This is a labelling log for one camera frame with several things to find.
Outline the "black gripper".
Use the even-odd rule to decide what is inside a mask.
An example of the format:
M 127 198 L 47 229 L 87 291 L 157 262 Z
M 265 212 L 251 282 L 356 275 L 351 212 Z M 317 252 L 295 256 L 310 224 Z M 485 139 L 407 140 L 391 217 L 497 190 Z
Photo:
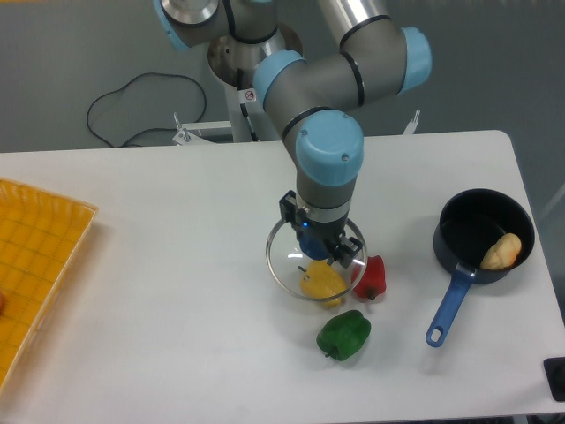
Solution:
M 348 212 L 338 219 L 322 222 L 297 210 L 296 193 L 289 190 L 280 200 L 281 220 L 296 231 L 299 247 L 307 256 L 332 256 L 334 262 L 348 268 L 360 251 L 360 241 L 345 237 Z

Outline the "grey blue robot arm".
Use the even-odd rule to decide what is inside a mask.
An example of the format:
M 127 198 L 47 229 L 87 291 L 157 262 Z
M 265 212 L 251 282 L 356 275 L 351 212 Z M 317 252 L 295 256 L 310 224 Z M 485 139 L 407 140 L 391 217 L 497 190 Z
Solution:
M 396 26 L 382 1 L 323 1 L 339 50 L 308 62 L 286 47 L 273 1 L 157 1 L 154 9 L 176 46 L 228 43 L 235 85 L 254 90 L 297 170 L 282 220 L 308 257 L 350 266 L 364 246 L 344 233 L 364 134 L 349 112 L 428 79 L 425 35 Z

